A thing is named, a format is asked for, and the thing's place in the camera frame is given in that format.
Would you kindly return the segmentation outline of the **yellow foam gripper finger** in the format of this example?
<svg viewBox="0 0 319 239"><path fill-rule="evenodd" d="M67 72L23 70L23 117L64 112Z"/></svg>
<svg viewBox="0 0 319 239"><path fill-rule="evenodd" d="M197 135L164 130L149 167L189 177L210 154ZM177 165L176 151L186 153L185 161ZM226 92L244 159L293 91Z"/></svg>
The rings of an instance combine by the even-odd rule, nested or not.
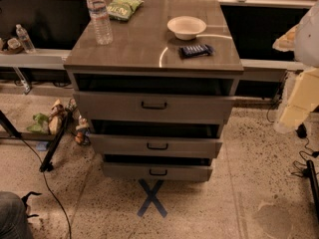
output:
<svg viewBox="0 0 319 239"><path fill-rule="evenodd" d="M280 52L293 51L295 47L294 40L296 28L297 26L292 27L284 35L276 39L272 48Z"/></svg>
<svg viewBox="0 0 319 239"><path fill-rule="evenodd" d="M295 79L289 99L281 106L278 129L297 129L319 106L319 69L310 68Z"/></svg>

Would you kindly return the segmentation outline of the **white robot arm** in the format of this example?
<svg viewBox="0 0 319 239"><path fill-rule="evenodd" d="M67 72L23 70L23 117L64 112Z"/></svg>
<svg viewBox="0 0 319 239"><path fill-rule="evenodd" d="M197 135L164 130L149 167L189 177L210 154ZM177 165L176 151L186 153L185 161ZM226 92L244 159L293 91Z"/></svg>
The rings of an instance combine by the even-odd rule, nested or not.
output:
<svg viewBox="0 0 319 239"><path fill-rule="evenodd" d="M287 133L297 129L319 106L319 1L297 25L278 38L272 48L281 52L293 51L295 60L307 66L295 80L287 81L284 86L274 128Z"/></svg>

